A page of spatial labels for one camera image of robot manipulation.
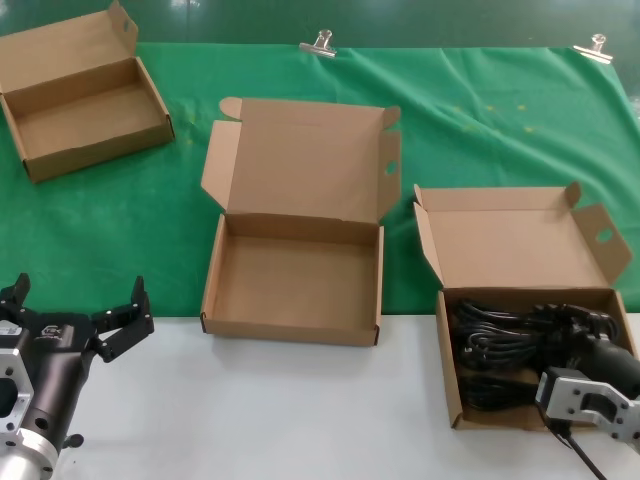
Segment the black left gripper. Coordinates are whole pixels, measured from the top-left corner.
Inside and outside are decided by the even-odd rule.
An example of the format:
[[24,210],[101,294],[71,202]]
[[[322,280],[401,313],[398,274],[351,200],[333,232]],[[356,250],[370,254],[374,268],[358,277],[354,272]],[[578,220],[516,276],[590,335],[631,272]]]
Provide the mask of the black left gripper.
[[138,276],[130,302],[85,314],[24,310],[31,282],[20,273],[1,290],[1,319],[28,331],[23,356],[34,395],[22,427],[63,449],[80,392],[88,378],[93,352],[110,363],[154,332],[151,304]]

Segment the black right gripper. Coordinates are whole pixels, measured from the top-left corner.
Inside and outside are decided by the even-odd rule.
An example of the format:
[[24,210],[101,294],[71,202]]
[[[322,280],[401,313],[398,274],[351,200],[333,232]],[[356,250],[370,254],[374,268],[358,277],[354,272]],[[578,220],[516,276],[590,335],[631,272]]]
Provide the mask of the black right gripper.
[[617,346],[619,327],[607,313],[569,304],[539,304],[539,345],[571,345],[572,368],[611,385],[629,399],[639,397],[639,360]]

